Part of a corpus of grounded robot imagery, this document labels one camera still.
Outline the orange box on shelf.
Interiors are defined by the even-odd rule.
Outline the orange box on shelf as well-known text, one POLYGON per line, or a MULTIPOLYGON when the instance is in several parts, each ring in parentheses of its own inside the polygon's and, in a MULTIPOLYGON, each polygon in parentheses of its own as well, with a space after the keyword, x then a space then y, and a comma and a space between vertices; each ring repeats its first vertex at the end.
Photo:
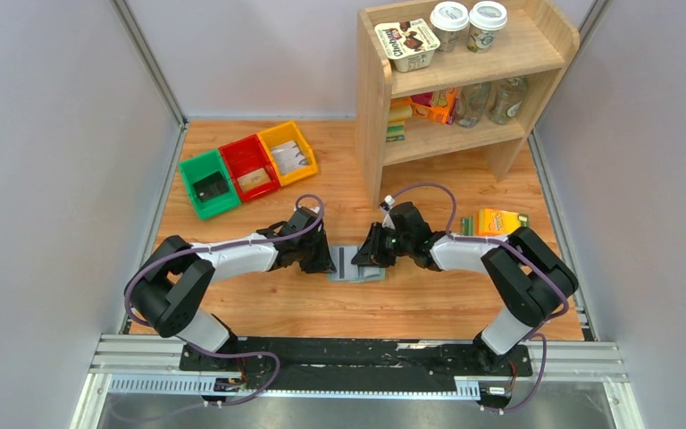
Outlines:
POLYGON ((446 125, 453 124, 459 88, 444 88, 410 96, 413 115, 446 125))

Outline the red plastic bin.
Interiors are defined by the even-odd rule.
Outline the red plastic bin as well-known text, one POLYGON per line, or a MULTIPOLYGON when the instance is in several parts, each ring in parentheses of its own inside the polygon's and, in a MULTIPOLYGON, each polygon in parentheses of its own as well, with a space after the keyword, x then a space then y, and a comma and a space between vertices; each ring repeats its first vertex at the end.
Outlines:
POLYGON ((280 189, 277 173, 256 134, 223 145, 218 148, 218 151, 242 203, 262 198, 280 189), (264 168, 267 171, 271 182, 248 192, 243 192, 238 185, 238 177, 259 168, 264 168))

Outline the right white paper cup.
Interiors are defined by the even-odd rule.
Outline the right white paper cup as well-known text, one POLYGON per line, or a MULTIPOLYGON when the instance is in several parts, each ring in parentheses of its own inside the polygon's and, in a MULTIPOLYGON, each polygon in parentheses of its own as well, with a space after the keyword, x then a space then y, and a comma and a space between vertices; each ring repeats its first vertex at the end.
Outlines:
POLYGON ((467 48, 473 53, 485 53, 497 34, 507 25, 507 9, 495 1, 480 1, 469 12, 467 48))

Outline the white paper cup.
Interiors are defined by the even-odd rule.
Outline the white paper cup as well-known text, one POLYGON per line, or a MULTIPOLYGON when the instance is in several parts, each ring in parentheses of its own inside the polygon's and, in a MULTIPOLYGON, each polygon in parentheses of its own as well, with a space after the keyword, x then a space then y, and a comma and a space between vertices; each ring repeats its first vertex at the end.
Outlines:
POLYGON ((444 1, 436 4, 430 14, 432 31, 439 40, 439 53, 454 50, 461 32, 469 25, 469 11, 463 4, 444 1))
POLYGON ((507 25, 507 9, 495 1, 480 1, 469 12, 467 48, 473 53, 485 53, 497 34, 507 25))

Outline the green card holder wallet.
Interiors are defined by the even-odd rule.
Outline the green card holder wallet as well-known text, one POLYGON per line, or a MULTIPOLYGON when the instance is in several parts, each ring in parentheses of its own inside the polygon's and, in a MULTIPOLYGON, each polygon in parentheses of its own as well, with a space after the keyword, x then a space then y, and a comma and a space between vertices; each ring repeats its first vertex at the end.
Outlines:
POLYGON ((379 282, 386 278, 386 270, 381 267, 354 265, 351 260, 358 252, 357 245, 333 245, 330 257, 335 266, 334 273, 327 274, 331 282, 379 282))

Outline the wooden shelf unit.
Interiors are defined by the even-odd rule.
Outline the wooden shelf unit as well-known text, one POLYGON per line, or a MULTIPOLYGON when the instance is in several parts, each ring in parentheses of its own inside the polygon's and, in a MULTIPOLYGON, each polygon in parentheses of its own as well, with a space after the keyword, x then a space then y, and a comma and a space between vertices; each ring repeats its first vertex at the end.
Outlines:
POLYGON ((553 1, 505 1, 507 26, 487 54, 457 47, 436 54, 419 71, 395 71, 375 27, 383 22, 425 18, 433 1, 410 1, 364 8, 357 14, 356 155, 371 206, 381 197, 382 171, 433 156, 481 148, 497 181, 507 176, 581 44, 576 25, 553 1), (392 99, 526 76, 529 91, 508 125, 483 122, 472 129, 411 122, 406 138, 386 140, 392 99))

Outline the Chobani yogurt tub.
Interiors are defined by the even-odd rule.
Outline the Chobani yogurt tub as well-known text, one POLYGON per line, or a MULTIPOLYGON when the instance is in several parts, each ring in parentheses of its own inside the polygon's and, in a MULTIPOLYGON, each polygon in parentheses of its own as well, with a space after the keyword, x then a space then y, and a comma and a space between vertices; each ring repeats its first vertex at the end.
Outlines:
POLYGON ((384 22, 374 31, 386 56, 402 73, 428 67, 441 44, 424 19, 384 22))

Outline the orange snack box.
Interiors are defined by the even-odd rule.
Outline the orange snack box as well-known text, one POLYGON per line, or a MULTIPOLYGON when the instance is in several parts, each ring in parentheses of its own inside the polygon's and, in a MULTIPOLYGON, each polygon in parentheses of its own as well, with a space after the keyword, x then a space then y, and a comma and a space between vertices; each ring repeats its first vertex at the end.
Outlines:
POLYGON ((501 236, 508 235, 520 227, 528 227, 527 214, 500 209, 482 208, 477 214, 463 217, 460 233, 464 236, 501 236))

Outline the clear glass jar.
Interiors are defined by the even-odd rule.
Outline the clear glass jar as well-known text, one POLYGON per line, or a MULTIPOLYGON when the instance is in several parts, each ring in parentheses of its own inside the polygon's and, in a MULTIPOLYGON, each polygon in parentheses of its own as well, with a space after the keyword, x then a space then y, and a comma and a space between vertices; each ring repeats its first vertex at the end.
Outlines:
POLYGON ((453 113, 454 124, 463 128, 476 126, 486 110, 490 90, 489 82, 463 87, 453 113))
POLYGON ((506 78, 498 83, 495 101, 488 111, 488 118, 497 125, 513 120, 526 97, 529 82, 526 76, 506 78))

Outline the yellow green sponge stack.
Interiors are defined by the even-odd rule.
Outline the yellow green sponge stack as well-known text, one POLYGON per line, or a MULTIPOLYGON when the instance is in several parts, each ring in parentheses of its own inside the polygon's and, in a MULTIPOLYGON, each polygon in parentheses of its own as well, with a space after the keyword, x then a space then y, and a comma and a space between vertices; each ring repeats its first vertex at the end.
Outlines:
POLYGON ((413 115, 409 97, 394 98, 389 104, 386 142, 402 141, 406 136, 406 120, 413 115))

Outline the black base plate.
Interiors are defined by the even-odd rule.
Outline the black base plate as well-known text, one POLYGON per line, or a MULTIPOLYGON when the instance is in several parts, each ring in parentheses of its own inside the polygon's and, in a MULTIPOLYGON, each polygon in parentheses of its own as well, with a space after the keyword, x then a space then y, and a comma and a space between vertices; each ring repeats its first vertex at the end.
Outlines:
POLYGON ((236 372, 258 388, 272 375, 274 362, 252 357, 270 351, 280 359, 271 387, 284 391, 444 392, 455 389, 458 376, 532 374, 530 354, 515 346, 503 358, 482 357, 471 343, 418 340, 373 340, 289 337, 242 337, 223 352, 233 357, 206 357, 191 347, 180 355, 180 369, 236 372))

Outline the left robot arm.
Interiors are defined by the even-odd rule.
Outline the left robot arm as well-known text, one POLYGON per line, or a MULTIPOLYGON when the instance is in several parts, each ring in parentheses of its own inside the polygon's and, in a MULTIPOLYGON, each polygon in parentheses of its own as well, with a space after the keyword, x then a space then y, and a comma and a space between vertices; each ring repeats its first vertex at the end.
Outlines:
POLYGON ((247 273, 265 273, 293 264, 305 273, 335 270, 322 214, 300 206, 287 221, 259 229, 245 238, 190 243, 179 235, 167 238, 129 280, 124 303, 130 316, 161 337, 177 337, 203 352, 219 371, 238 356, 233 333, 202 307, 209 287, 247 273))

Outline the green plastic bin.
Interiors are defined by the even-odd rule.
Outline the green plastic bin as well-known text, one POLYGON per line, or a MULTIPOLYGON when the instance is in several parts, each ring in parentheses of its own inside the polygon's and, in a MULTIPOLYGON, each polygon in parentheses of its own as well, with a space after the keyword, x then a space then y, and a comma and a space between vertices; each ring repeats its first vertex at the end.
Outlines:
POLYGON ((235 185, 217 150, 179 163, 180 174, 197 217, 214 218, 241 205, 235 185))

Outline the yellow plastic bin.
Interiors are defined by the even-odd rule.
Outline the yellow plastic bin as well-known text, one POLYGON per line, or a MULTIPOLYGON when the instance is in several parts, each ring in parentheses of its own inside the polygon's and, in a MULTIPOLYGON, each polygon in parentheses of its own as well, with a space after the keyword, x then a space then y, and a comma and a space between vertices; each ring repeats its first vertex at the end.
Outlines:
POLYGON ((284 122, 256 133, 270 157, 281 187, 315 176, 320 172, 314 151, 293 122, 284 122))

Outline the card in yellow bin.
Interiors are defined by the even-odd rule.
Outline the card in yellow bin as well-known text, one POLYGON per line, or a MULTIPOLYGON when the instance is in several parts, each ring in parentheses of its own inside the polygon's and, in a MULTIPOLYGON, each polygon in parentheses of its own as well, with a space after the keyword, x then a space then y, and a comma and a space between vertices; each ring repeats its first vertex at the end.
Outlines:
POLYGON ((288 140, 273 147, 271 155, 280 175, 289 175, 309 165, 307 157, 295 140, 288 140))

